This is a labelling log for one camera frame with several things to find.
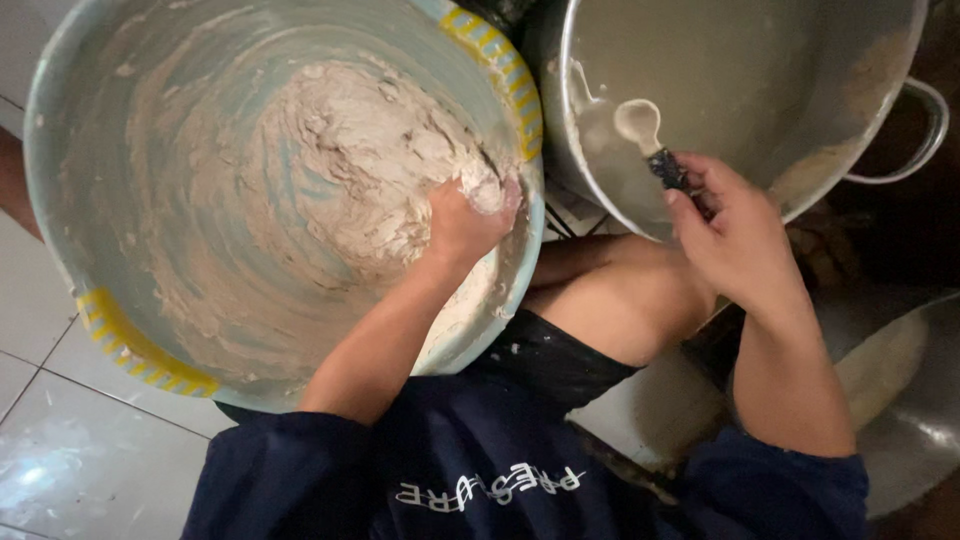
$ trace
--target dark blue shirt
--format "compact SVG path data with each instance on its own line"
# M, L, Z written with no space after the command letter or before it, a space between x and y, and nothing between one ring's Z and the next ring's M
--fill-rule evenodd
M587 456L564 413L507 382L447 376L411 378L373 428L264 416L210 442L183 537L863 537L857 456L727 429L696 450L670 507Z

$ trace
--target hand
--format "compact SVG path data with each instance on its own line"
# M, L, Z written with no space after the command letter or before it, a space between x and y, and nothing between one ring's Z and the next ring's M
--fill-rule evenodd
M459 178L433 188L428 195L433 210L430 246L424 255L469 270L489 253L514 227L516 209L520 206L519 184L513 179L506 179L504 184L503 208L490 215L473 208L461 192L463 184Z
M705 201L717 212L706 223L681 191L664 194L674 235L704 279L753 315L773 316L797 302L806 307L809 300L780 209L722 161L684 152L676 157L690 173L691 185L706 189Z

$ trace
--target left hand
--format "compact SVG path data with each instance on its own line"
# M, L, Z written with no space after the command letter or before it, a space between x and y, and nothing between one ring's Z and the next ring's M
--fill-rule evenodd
M520 186L514 179L506 179L504 184L503 208L490 215L473 208L461 192L463 184L459 178L433 188L428 195L433 210L430 246L424 254L467 270L472 268L514 227Z

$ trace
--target tile grout line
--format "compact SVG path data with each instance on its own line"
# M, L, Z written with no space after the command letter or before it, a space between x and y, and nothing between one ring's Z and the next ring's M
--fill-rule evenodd
M45 367L41 367L41 368L39 368L39 369L37 370L38 373L39 373L40 371L45 371L45 372L49 373L50 375L54 375L54 376L59 377L59 378L61 378L61 379L63 379L63 380L66 380L66 381L68 381L68 382L73 382L74 384L77 384L77 385L79 385L79 386L82 386L83 388L86 388L87 390L90 390L90 391L92 391L92 392L95 392L95 393L97 393L97 394L100 394L101 396L106 396L106 397L114 400L115 402L117 402L117 403L119 403L119 404L123 404L123 405L126 405L126 406L131 407L131 408L135 408L136 410L138 410L138 411L140 411L140 412L142 412L142 413L144 413L144 414L148 414L148 415L150 415L150 416L153 416L154 418L157 418L157 420L162 420L163 422L166 422L167 424L170 424L171 426L176 426L176 427L180 428L181 430L187 430L187 431L189 431L189 432L191 432L191 433L193 433L193 434L195 434L195 435L198 435L198 436L200 436L200 437L202 437L202 438L204 438L204 439L206 439L206 440L210 440L210 439L212 438L212 437L207 437L206 435L204 435L204 434L202 434L202 433L197 433L196 431L193 431L192 429L187 428L187 427L185 427L185 426L181 426L180 424L177 424L176 422L173 422L173 421L171 421L171 420L167 420L166 418L163 418L162 416L158 416L158 415L156 415L156 414L153 414L153 412L150 412L150 411L147 410L147 409L140 408L140 407L138 407L138 406L136 406L136 405L133 405L133 404L129 404L129 403L121 400L120 398L111 396L111 395L109 395L109 394L107 394L107 393L105 393L105 392L101 392L100 390L97 390L96 388L94 388L94 387L92 387L92 386L87 386L86 384L83 384L82 382L80 382L80 381L78 381L78 380L72 380L72 379L70 379L69 377L65 377L65 376L57 373L56 371L51 371L51 370L49 370L49 369L47 369L47 368L45 368ZM140 381L140 380L138 380L137 382L140 383L140 384L146 384L146 382L142 382L142 381Z
M36 368L36 371L34 371L34 375L33 375L32 377L30 377L30 380L28 380L26 384L23 385L23 389L20 390L20 393L19 393L19 394L17 394L16 399L13 400L13 403L10 405L10 408L8 408L8 409L7 409L7 412L3 415L2 418L0 418L0 427L3 426L3 423L7 420L7 418L10 416L10 414L11 414L11 413L13 412L13 410L16 408L16 405L20 403L20 398L22 398L23 395L27 393L27 388L29 388L30 385L34 383L34 380L36 379L36 374L38 374L38 373L40 373L40 368L37 367L37 368Z
M80 315L80 313L77 313L76 315L74 315L73 317L70 318L70 324L68 324L68 325L66 326L66 330L63 331L63 333L60 335L60 339L58 339L58 340L57 340L57 343L54 343L54 346L50 348L50 352L47 353L47 356L44 356L44 357L43 357L43 361L40 362L40 366L39 366L40 368L42 368L43 366L47 365L47 360L50 359L50 356L52 356L53 353L54 353L54 351L57 349L57 347L60 346L60 342L63 341L64 337L66 337L66 333L69 332L70 329L73 328L73 324L77 322L77 317L78 317L79 315Z
M17 104L14 103L13 101L11 101L11 99L8 98L7 96L5 96L5 95L0 95L0 99L6 101L7 103L11 104L12 106L14 106L14 107L16 107L16 108L18 108L18 109L20 109L21 112L26 112L22 107L20 107L19 105L17 105Z
M0 353L3 353L4 355L7 355L7 356L9 356L9 357L11 357L11 358L16 358L16 359L18 359L18 360L27 362L28 364L30 364L30 365L32 365L32 366L34 366L34 367L40 367L40 366L34 364L33 362L31 362L30 360L28 360L28 359L26 359L26 358L21 358L20 356L14 355L14 354L12 354L12 353L8 353L7 351L4 351L3 349L0 349Z
M37 538L41 538L42 540L55 540L55 539L53 539L53 538L50 538L49 536L44 536L44 535L40 534L39 532L33 532L32 530L27 530L27 529L25 529L25 528L20 528L20 527L17 527L16 525L10 525L9 523L0 522L0 527L6 527L6 528L8 528L8 529L10 529L10 530L15 530L15 531L17 531L17 532L26 532L27 534L30 534L30 535L35 536L35 537L37 537Z

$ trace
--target pot handle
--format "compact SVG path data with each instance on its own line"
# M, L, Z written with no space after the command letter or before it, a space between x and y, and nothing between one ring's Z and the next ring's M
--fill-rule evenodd
M906 80L903 81L903 91L919 98L924 103L926 113L930 117L929 129L926 132L924 144L920 146L917 153L913 155L913 158L911 158L903 168L890 175L867 177L848 174L843 177L844 180L858 184L892 184L920 170L921 167L930 161L930 158L933 158L937 149L943 144L950 123L950 109L947 106L947 100L944 99L944 96L933 86L918 81L913 77L907 77Z

